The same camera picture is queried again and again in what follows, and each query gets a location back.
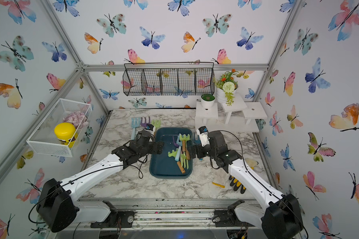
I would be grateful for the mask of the purple rake pink handle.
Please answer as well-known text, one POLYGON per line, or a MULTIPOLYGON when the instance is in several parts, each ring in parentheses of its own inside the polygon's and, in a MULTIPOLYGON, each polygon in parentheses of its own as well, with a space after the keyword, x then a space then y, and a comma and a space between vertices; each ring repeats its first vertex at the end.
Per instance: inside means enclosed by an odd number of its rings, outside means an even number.
POLYGON ((151 123, 151 118, 150 117, 143 117, 140 120, 140 125, 141 127, 145 128, 148 124, 151 123))

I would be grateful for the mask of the teal fork yellow handle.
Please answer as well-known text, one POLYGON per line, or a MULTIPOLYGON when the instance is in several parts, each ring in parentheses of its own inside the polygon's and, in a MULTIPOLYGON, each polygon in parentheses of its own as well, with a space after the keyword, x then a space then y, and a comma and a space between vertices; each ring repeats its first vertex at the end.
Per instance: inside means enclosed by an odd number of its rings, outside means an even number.
MULTIPOLYGON (((193 144, 196 145, 196 146, 201 144, 199 136, 196 134, 196 132, 193 133, 193 144)), ((203 158, 199 158, 198 156, 197 156, 197 159, 199 161, 203 160, 203 158)))

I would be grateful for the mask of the green wide fork wooden handle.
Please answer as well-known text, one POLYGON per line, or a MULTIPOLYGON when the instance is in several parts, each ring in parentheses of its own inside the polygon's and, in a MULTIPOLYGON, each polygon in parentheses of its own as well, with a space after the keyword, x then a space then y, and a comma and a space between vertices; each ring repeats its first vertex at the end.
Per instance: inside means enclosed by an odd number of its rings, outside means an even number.
POLYGON ((155 129, 159 129, 161 127, 161 120, 152 120, 151 124, 155 127, 155 129))

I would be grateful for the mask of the teal plastic storage box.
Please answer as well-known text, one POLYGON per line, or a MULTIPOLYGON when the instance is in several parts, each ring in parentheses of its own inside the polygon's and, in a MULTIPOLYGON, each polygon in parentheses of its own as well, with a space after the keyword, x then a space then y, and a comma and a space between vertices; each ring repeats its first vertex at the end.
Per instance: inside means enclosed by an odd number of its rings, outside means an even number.
POLYGON ((156 142, 164 142, 162 154, 152 155, 150 162, 150 174, 158 179, 187 179, 193 170, 192 161, 188 161, 189 168, 185 169, 185 174, 182 174, 178 168, 175 159, 168 157, 168 152, 177 148, 174 147, 172 136, 177 139, 180 134, 190 134, 192 131, 184 127, 163 127, 158 129, 156 133, 156 142))

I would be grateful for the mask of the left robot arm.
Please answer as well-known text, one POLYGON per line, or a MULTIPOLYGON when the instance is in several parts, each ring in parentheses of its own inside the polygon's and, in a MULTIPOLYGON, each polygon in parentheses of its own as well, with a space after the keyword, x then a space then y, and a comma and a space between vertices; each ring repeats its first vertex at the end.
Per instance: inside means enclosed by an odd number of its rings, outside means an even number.
POLYGON ((148 155, 161 154, 164 142, 155 141, 153 133, 143 130, 134 140, 112 150, 103 160, 69 178, 47 181, 36 204, 43 222, 53 233, 66 229, 72 223, 104 223, 120 225, 118 210, 109 202, 96 206, 83 206, 80 197, 96 184, 148 155))

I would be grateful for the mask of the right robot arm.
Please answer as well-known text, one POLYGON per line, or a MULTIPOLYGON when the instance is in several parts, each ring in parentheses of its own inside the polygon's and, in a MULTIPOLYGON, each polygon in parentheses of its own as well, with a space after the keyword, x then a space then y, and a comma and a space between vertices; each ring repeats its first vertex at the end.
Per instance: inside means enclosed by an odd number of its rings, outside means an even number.
POLYGON ((269 239, 293 239, 306 230, 297 198, 283 194, 251 169, 240 153, 228 148, 221 130, 208 132, 202 126, 196 133, 200 143, 190 146, 190 157, 208 156, 217 169, 240 182, 260 205, 237 201, 231 205, 234 219, 256 226, 269 239))

